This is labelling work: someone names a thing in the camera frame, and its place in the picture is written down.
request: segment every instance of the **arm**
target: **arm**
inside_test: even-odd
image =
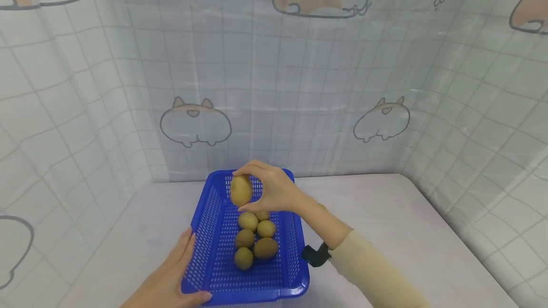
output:
[[[234,175],[251,174],[263,182],[263,196],[240,211],[290,211],[300,215],[333,250],[332,264],[356,285],[375,308],[429,308],[429,304],[370,242],[329,213],[280,168],[251,161]]]

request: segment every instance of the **kiwi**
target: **kiwi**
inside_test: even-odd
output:
[[[261,238],[272,238],[275,233],[275,224],[269,220],[261,221],[257,225],[257,234]]]
[[[241,270],[247,270],[253,265],[253,252],[247,247],[241,247],[234,255],[234,263]]]
[[[257,241],[255,247],[253,247],[253,253],[255,257],[259,259],[268,259],[275,256],[278,252],[278,243],[272,238],[263,238]]]
[[[270,219],[270,212],[260,211],[260,212],[255,213],[255,216],[257,217],[257,219],[259,219],[259,222],[265,221],[265,220]]]
[[[244,230],[247,229],[251,230],[251,232],[255,232],[258,224],[259,221],[253,213],[244,212],[238,217],[238,225]]]
[[[241,230],[236,235],[236,248],[247,247],[250,249],[253,247],[253,244],[255,244],[255,234],[252,230]]]
[[[253,187],[248,175],[240,175],[232,178],[230,183],[230,200],[238,207],[251,201]]]

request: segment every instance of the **basket rim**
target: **basket rim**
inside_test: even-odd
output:
[[[293,173],[288,169],[282,169],[285,174],[295,182],[295,177]],[[218,175],[232,175],[236,171],[233,170],[217,170],[210,173],[205,180],[200,199],[196,206],[194,216],[191,221],[192,231],[196,231],[199,225],[199,222],[202,219],[204,212],[204,207],[209,196],[209,188],[212,186],[213,180]],[[290,213],[292,215],[293,221],[295,223],[295,234],[296,234],[296,243],[298,250],[303,250],[305,247],[303,225],[299,215],[295,213]],[[280,289],[263,289],[263,290],[241,290],[241,291],[218,291],[213,295],[211,301],[204,304],[205,306],[213,305],[228,305],[228,304],[249,304],[249,303],[259,303],[259,302],[271,302],[277,301],[281,298],[298,298],[303,296],[310,287],[310,271],[308,263],[302,257],[299,257],[299,269],[303,274],[303,281],[294,287],[280,288]],[[181,290],[185,294],[190,294],[196,292],[196,290],[183,278],[181,283]]]

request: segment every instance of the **blue plastic basket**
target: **blue plastic basket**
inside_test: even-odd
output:
[[[234,170],[211,173],[192,218],[196,232],[194,257],[188,265],[181,290],[185,294],[206,290],[213,294],[206,305],[231,305],[296,298],[308,290],[310,273],[300,257],[305,241],[298,215],[273,212],[270,220],[277,226],[274,239],[279,251],[275,258],[255,259],[248,271],[234,264],[234,239],[238,226],[238,208],[230,201],[230,182]],[[292,172],[285,173],[295,181]],[[259,199],[263,184],[251,177],[252,201]]]

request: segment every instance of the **white curtain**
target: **white curtain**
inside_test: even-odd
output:
[[[402,173],[546,307],[544,2],[0,0],[0,307],[56,307],[144,184],[250,159]]]

